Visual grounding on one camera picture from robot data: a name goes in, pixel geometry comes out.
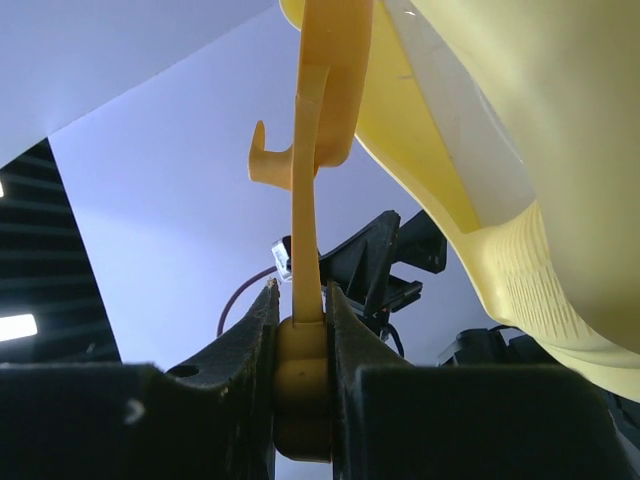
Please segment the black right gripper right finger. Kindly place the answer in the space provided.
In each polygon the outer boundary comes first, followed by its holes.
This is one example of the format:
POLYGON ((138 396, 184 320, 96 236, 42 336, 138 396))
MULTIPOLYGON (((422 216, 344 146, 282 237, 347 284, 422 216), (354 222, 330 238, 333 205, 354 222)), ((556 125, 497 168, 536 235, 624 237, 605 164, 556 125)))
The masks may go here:
POLYGON ((630 479, 604 400, 561 366, 414 366, 326 294, 337 479, 630 479))

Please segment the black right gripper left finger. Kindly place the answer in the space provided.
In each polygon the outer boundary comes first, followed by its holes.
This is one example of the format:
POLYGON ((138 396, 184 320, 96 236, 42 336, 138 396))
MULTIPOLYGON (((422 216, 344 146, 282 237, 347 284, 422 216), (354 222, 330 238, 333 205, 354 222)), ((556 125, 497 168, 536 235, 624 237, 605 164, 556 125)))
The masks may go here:
POLYGON ((5 364, 5 479, 270 479, 279 289, 189 359, 5 364))

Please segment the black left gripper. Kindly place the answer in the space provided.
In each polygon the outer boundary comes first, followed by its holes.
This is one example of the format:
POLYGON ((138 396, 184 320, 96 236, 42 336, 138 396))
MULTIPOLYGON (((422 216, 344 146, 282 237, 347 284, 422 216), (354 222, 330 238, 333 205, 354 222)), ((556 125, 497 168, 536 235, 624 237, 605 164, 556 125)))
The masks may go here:
POLYGON ((387 210, 319 257, 322 289, 339 286, 356 316, 383 340, 391 314, 419 300, 423 289, 422 282, 390 275, 393 263, 438 274, 447 262, 447 239, 424 210, 399 226, 400 215, 387 210))

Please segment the yellow and grey litter box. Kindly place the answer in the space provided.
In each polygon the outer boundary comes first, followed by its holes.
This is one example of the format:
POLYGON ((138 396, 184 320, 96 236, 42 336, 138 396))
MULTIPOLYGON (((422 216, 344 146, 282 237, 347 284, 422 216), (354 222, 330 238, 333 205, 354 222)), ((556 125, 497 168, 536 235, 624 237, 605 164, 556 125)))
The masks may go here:
POLYGON ((627 400, 639 357, 589 327, 552 271, 531 183, 484 93, 408 1, 374 5, 356 137, 432 217, 487 314, 627 400))

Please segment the orange litter scoop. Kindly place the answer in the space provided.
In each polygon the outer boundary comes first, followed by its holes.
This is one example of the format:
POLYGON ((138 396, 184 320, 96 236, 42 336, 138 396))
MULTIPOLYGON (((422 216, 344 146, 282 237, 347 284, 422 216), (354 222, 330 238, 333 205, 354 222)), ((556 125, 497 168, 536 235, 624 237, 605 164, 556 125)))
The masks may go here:
POLYGON ((298 461, 331 460, 328 327, 317 245, 315 179, 349 156, 371 45, 371 1, 296 1, 299 54, 291 145, 266 148, 258 122, 248 170, 290 193, 291 314, 276 334, 274 443, 298 461))

